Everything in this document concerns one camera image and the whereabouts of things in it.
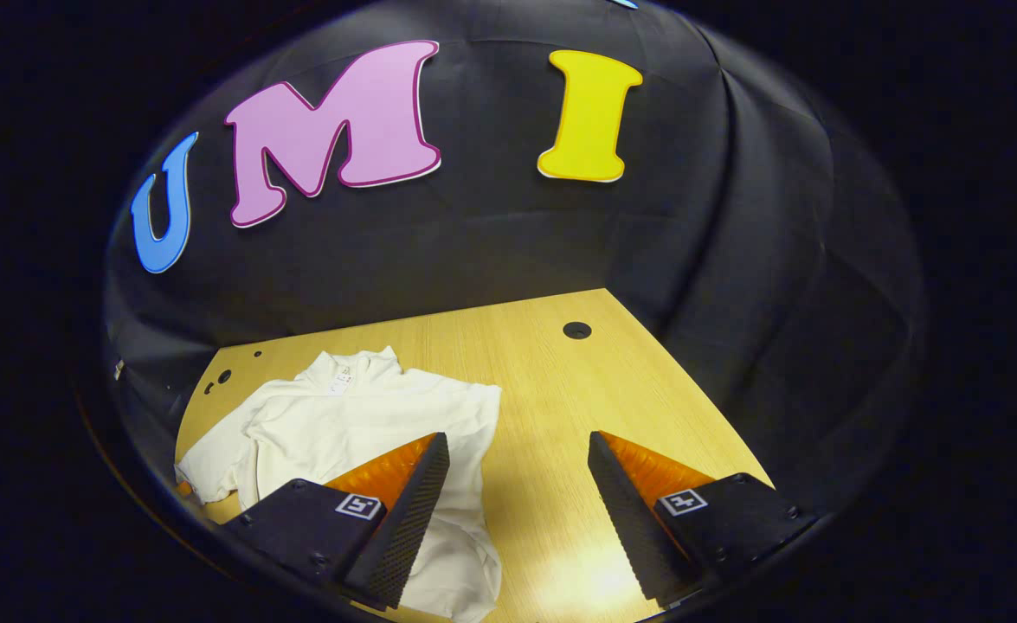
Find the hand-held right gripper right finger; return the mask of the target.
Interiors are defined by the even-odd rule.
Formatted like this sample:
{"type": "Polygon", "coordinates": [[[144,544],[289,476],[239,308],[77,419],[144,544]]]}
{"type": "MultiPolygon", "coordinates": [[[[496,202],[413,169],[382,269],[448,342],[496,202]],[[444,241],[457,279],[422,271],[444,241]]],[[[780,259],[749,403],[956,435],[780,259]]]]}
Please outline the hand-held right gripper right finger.
{"type": "Polygon", "coordinates": [[[666,610],[749,579],[820,521],[753,474],[706,476],[607,431],[588,466],[641,591],[666,610]]]}

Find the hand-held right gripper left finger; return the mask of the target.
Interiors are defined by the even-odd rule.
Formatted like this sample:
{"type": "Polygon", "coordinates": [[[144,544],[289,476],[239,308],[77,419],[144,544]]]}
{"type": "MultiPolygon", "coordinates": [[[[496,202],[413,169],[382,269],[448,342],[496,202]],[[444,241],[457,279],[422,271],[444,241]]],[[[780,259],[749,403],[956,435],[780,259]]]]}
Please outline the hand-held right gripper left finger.
{"type": "Polygon", "coordinates": [[[426,434],[324,485],[291,478],[223,524],[312,587],[384,611],[398,607],[450,466],[426,434]]]}

